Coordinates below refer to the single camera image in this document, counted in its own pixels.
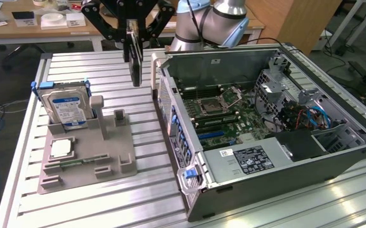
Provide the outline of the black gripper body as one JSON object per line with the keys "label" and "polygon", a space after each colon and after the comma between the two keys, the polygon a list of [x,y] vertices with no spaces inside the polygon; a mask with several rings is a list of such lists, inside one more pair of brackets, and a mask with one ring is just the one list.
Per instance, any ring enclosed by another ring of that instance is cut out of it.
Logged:
{"label": "black gripper body", "polygon": [[158,0],[102,0],[110,13],[118,19],[146,19]]}

